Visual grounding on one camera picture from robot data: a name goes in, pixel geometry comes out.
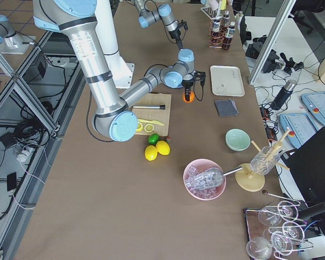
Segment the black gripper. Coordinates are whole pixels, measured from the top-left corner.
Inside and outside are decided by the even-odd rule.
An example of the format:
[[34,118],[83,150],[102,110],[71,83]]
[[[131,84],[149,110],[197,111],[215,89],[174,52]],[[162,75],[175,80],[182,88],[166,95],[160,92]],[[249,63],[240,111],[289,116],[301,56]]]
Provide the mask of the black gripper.
[[182,80],[182,86],[184,87],[185,102],[191,102],[192,87],[194,86],[194,79]]
[[182,50],[183,47],[183,42],[182,39],[180,38],[181,32],[178,28],[170,31],[170,36],[173,40],[175,40],[175,43],[177,45],[177,47],[179,48],[179,50]]

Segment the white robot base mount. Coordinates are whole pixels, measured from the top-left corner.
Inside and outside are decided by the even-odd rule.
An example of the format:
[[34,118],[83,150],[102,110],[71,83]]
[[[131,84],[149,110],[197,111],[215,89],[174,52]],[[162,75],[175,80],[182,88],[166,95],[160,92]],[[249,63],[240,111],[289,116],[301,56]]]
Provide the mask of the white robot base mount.
[[131,86],[134,63],[127,63],[121,57],[116,38],[111,5],[108,0],[97,1],[95,16],[96,34],[109,70],[112,72],[116,88],[127,89]]

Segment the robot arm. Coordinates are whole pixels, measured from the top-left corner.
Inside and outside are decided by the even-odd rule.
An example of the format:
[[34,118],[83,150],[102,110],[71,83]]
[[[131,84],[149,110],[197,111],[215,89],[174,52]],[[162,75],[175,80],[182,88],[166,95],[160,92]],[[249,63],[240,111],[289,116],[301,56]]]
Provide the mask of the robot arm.
[[155,10],[148,10],[146,8],[147,1],[133,1],[133,4],[139,14],[139,24],[142,28],[148,28],[150,25],[153,25],[159,21],[162,21],[165,31],[168,31],[170,35],[169,41],[174,40],[174,44],[177,45],[179,50],[182,50],[183,39],[181,37],[181,28],[187,32],[188,26],[187,22],[184,20],[178,21],[170,7],[169,4],[162,4],[160,6],[155,6]]
[[109,1],[34,1],[33,8],[37,27],[69,38],[97,104],[92,125],[114,141],[127,141],[136,132],[131,106],[157,85],[178,88],[195,72],[193,51],[181,48],[174,65],[148,70],[119,94],[115,83],[131,71],[118,53]]

